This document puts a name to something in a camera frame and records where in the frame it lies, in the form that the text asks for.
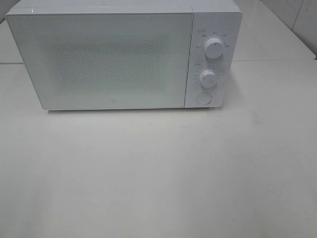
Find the round white door button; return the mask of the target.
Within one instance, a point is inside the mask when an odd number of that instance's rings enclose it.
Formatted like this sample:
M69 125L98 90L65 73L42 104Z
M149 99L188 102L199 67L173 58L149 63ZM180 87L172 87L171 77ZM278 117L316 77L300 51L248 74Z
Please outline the round white door button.
M208 105L212 101L212 96L209 93L201 93L197 96L196 101L198 104Z

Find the white timer knob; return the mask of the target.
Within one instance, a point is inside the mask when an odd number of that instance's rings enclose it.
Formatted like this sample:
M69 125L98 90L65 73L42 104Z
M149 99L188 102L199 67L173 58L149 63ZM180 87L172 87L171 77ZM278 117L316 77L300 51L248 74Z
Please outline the white timer knob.
M212 88L217 84L217 73L213 70L204 70L201 72L200 76L200 84L205 88Z

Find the white microwave door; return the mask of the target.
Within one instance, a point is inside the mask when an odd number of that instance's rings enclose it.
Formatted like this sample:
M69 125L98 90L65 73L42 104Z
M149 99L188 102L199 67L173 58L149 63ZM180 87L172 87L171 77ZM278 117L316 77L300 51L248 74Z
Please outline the white microwave door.
M10 15L47 110L184 106L190 13Z

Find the white upper power knob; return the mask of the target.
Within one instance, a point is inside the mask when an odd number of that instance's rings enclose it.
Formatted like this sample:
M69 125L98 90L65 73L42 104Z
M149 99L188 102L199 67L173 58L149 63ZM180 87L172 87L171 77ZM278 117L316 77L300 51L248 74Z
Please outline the white upper power knob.
M204 44L205 56L209 59L216 59L223 55L224 41L217 36L206 39Z

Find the white microwave oven body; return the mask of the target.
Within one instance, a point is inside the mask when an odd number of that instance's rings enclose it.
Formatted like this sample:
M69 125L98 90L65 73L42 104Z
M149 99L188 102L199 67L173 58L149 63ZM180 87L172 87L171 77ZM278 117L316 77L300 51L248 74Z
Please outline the white microwave oven body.
M22 0L5 17L7 20L10 15L176 13L192 15L185 101L179 108L220 107L242 21L241 10L231 0ZM213 36L224 41L224 52L216 59L209 59L203 44ZM204 70L217 73L214 87L201 86L199 76ZM197 103L201 93L211 94L210 104Z

